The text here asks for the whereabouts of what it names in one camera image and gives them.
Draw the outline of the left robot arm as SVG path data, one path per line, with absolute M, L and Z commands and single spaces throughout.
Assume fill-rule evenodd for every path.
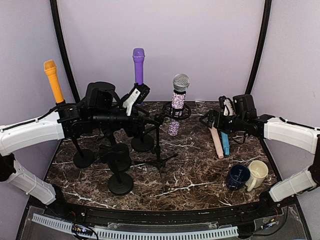
M 14 156 L 14 152 L 36 144 L 71 139 L 77 153 L 75 165 L 86 168 L 95 157 L 91 150 L 81 149 L 78 138 L 95 129 L 110 136 L 125 130 L 129 137 L 140 137 L 146 124 L 154 124 L 148 116 L 139 115 L 141 104 L 149 94 L 146 84 L 134 84 L 132 90 L 119 98 L 116 87 L 108 82 L 92 82 L 85 97 L 78 103 L 66 103 L 62 98 L 46 114 L 24 122 L 3 125 L 0 128 L 0 180 L 12 184 L 31 195 L 60 218 L 71 213 L 60 188 L 46 183 L 26 170 Z

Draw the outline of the black stand of purple microphone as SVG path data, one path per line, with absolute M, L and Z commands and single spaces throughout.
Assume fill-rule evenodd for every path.
M 150 113 L 141 107 L 141 104 L 135 104 L 131 111 L 131 116 L 150 117 Z M 147 152 L 154 147 L 154 139 L 149 134 L 144 136 L 134 136 L 131 141 L 132 148 L 137 152 Z

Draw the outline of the black stand of blue microphone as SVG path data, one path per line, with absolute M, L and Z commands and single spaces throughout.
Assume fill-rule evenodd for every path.
M 110 192 L 116 196 L 128 194 L 134 187 L 133 178 L 125 172 L 119 172 L 117 168 L 112 173 L 108 180 Z

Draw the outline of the orange microphone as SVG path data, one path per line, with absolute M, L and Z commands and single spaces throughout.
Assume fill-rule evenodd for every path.
M 57 104 L 61 104 L 65 101 L 61 86 L 57 75 L 57 66 L 54 60 L 48 60 L 44 63 L 44 72 L 49 80 L 52 93 Z

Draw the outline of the black stand of orange microphone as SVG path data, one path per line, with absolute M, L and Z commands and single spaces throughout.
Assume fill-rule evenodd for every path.
M 81 148 L 78 143 L 82 134 L 93 131 L 93 123 L 83 110 L 83 105 L 63 101 L 56 104 L 56 111 L 59 115 L 57 122 L 62 125 L 64 138 L 71 139 L 77 150 L 73 156 L 74 165 L 80 169 L 89 167 L 94 162 L 95 155 L 90 149 Z

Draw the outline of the blue microphone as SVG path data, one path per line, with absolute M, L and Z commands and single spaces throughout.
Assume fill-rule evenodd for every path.
M 230 143 L 229 143 L 229 136 L 224 133 L 221 132 L 221 140 L 222 140 L 222 147 L 223 147 L 223 152 L 225 156 L 229 156 L 230 155 Z

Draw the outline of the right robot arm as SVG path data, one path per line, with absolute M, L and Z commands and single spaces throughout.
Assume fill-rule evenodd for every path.
M 286 143 L 314 155 L 313 163 L 291 177 L 277 182 L 255 205 L 255 213 L 266 217 L 275 203 L 290 196 L 311 191 L 320 185 L 320 129 L 318 127 L 288 121 L 269 114 L 258 116 L 254 99 L 250 94 L 236 95 L 232 99 L 221 96 L 219 103 L 226 112 L 210 110 L 199 118 L 209 128 L 230 134 L 244 132 L 261 139 Z

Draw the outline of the beige microphone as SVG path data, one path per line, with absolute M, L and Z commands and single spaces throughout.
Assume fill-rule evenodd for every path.
M 216 128 L 212 127 L 210 129 L 210 132 L 211 132 L 211 136 L 212 136 L 212 139 L 213 139 L 213 143 L 214 143 L 214 147 L 215 147 L 217 156 L 218 156 L 219 159 L 223 159 L 224 158 L 224 151 L 223 151 L 223 148 L 222 148 L 222 144 L 221 144 L 221 141 L 220 141 L 220 137 L 219 137 L 218 131 L 217 131 Z

